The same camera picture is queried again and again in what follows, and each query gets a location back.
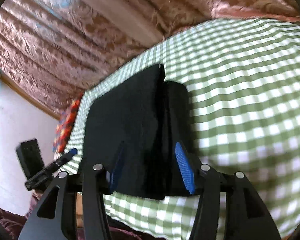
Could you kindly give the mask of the black embroidered pants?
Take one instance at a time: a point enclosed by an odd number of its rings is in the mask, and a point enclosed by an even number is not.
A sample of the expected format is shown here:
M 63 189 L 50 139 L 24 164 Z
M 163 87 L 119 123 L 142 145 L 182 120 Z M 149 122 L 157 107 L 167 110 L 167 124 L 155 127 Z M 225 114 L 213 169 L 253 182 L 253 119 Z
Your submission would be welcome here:
M 115 192 L 162 200 L 188 197 L 175 144 L 193 149 L 189 97 L 181 83 L 165 80 L 162 64 L 154 64 L 96 99 L 84 130 L 79 171 L 102 164 L 109 172 L 124 144 L 124 166 Z

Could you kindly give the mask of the colourful checkered pillow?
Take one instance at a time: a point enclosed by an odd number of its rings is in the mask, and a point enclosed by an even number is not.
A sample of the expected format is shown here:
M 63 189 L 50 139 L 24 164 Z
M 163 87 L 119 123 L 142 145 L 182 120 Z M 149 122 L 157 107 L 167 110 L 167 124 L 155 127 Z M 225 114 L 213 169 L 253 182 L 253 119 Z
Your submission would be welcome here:
M 62 154 L 65 150 L 77 117 L 82 96 L 83 93 L 79 94 L 79 96 L 72 100 L 69 107 L 61 114 L 53 142 L 53 151 L 57 154 Z

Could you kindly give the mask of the green checkered bed sheet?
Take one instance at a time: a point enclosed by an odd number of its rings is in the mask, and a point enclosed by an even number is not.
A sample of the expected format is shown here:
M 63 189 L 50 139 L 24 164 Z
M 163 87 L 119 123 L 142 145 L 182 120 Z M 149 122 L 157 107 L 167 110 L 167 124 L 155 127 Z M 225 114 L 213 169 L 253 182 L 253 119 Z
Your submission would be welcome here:
M 217 19 L 168 38 L 85 92 L 66 148 L 83 149 L 96 98 L 156 63 L 189 92 L 201 161 L 242 171 L 290 236 L 300 223 L 300 25 Z

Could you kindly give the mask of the brown floral curtain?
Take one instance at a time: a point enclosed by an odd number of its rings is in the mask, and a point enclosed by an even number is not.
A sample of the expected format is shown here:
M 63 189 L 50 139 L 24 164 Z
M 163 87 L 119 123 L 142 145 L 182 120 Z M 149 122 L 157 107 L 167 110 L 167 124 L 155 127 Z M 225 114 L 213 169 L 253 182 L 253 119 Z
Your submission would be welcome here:
M 215 18 L 300 22 L 300 0 L 0 0 L 0 68 L 55 114 L 124 63 Z

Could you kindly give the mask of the wooden door frame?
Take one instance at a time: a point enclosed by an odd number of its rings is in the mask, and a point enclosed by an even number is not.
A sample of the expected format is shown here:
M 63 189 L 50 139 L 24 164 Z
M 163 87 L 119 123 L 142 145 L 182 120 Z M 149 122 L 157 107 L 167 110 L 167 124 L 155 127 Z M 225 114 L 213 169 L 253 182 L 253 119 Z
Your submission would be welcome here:
M 8 85 L 11 90 L 19 94 L 23 99 L 28 101 L 30 104 L 34 105 L 47 115 L 53 117 L 54 119 L 58 120 L 60 118 L 59 114 L 54 113 L 53 111 L 49 110 L 47 107 L 42 105 L 40 102 L 29 96 L 24 90 L 22 90 L 12 79 L 10 79 L 1 69 L 0 69 L 0 81 Z

